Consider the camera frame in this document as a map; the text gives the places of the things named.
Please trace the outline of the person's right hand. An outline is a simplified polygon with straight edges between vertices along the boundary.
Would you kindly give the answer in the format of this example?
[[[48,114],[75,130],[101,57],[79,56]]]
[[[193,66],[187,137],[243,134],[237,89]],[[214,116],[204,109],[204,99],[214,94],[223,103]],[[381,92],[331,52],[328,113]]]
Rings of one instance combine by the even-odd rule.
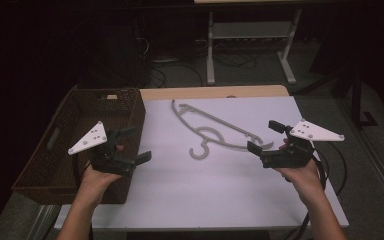
[[[325,197],[318,168],[313,160],[310,160],[304,167],[276,168],[276,171],[293,184],[305,205],[321,202],[322,198]]]

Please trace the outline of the black metal stand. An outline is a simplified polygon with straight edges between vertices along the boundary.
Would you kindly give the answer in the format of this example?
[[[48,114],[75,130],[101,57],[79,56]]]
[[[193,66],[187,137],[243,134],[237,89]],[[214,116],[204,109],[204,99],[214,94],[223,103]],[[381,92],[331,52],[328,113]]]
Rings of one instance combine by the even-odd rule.
[[[362,111],[362,79],[356,68],[349,67],[345,72],[345,86],[351,92],[351,120],[358,129],[377,126],[378,123],[370,112]]]

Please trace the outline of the grey plastic clothes hanger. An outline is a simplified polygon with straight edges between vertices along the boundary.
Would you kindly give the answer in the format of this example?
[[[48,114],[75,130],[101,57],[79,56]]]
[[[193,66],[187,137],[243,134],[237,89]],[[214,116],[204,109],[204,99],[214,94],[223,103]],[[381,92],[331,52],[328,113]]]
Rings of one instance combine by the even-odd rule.
[[[177,104],[176,100],[173,99],[171,101],[171,108],[178,118],[180,122],[183,123],[185,127],[187,127],[189,130],[191,130],[193,133],[198,135],[201,139],[201,147],[203,148],[203,152],[201,154],[196,154],[195,150],[193,148],[189,149],[189,155],[196,160],[202,160],[205,159],[209,154],[210,154],[210,148],[208,146],[209,143],[214,143],[223,147],[235,149],[235,150],[246,150],[247,145],[238,145],[238,144],[233,144],[229,143],[225,140],[224,136],[220,131],[217,129],[210,127],[210,126],[198,126],[194,127],[192,126],[185,118],[184,115],[186,113],[198,113],[201,116],[204,116],[218,124],[221,124],[227,128],[230,128],[232,130],[235,130],[236,132],[241,133],[245,137],[248,137],[250,139],[250,142],[253,144],[256,144],[258,147],[262,148],[263,150],[269,150],[273,147],[274,143],[269,142],[269,143],[264,143],[263,139],[259,137],[258,135],[251,133],[245,129],[242,129],[236,125],[233,125],[223,119],[220,119],[214,115],[211,115],[210,113],[207,113],[199,108],[196,108],[192,105],[186,104],[186,103],[180,103]]]

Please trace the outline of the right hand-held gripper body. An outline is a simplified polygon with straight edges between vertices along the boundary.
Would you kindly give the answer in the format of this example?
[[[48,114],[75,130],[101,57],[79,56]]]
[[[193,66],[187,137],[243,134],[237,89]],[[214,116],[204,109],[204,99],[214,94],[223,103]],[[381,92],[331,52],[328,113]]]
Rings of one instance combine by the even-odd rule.
[[[292,130],[285,133],[286,146],[276,151],[263,151],[260,159],[264,168],[300,168],[312,158],[314,141],[344,141],[345,136],[301,119]]]

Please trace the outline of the person's left hand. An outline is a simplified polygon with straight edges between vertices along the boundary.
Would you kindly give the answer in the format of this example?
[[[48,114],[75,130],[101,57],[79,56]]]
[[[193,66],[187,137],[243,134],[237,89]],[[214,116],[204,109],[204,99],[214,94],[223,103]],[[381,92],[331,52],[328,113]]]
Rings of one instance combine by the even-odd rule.
[[[101,203],[107,188],[121,178],[121,175],[100,172],[87,165],[83,171],[75,203],[97,206]]]

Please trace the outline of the white table cover sheet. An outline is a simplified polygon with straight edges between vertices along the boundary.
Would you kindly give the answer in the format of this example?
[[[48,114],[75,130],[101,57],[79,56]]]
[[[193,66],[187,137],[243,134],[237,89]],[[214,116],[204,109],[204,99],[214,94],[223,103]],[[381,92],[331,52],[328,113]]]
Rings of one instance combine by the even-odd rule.
[[[302,116],[291,97],[191,99],[189,105],[273,142],[283,135],[269,129],[270,120],[297,124]],[[126,231],[273,229],[301,224],[307,210],[294,187],[278,172],[263,167],[246,150],[209,143],[201,154],[202,139],[178,120],[171,100],[148,100],[140,149],[151,151],[149,162],[136,168],[127,200],[122,205],[100,205],[93,215],[96,229]],[[229,143],[248,139],[235,130],[198,113],[184,118],[194,127],[210,126]]]

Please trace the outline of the white metal desk frame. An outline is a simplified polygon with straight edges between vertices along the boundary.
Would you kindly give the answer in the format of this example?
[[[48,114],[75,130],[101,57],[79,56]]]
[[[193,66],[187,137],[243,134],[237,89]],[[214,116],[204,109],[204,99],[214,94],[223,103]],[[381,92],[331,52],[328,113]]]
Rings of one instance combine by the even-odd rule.
[[[285,39],[286,43],[282,51],[277,52],[279,63],[287,82],[294,85],[297,80],[288,62],[288,55],[292,46],[299,21],[302,14],[302,8],[297,8],[293,12],[290,20],[245,20],[245,21],[216,21],[214,12],[208,13],[208,38],[207,38],[207,83],[214,85],[214,40],[232,40],[232,39]]]

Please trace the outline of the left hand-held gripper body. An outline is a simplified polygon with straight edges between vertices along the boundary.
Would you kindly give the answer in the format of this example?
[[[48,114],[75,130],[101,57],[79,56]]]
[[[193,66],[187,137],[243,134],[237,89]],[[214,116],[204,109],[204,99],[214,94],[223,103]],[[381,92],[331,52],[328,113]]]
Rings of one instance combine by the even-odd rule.
[[[117,175],[129,175],[134,168],[133,160],[123,157],[118,152],[122,140],[117,137],[117,130],[106,130],[104,123],[98,121],[83,137],[68,149],[69,155],[85,151],[94,170]]]

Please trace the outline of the brown wicker basket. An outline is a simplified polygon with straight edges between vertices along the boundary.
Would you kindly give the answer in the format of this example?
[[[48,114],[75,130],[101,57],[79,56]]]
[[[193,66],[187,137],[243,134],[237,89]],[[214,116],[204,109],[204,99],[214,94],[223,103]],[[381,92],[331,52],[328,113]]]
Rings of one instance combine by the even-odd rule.
[[[107,100],[107,95],[117,100]],[[68,149],[98,121],[107,130],[135,126],[135,133],[122,140],[122,155],[136,157],[145,119],[138,89],[82,89],[70,91],[57,108],[51,123],[24,167],[12,190],[42,205],[73,202],[77,186]]]

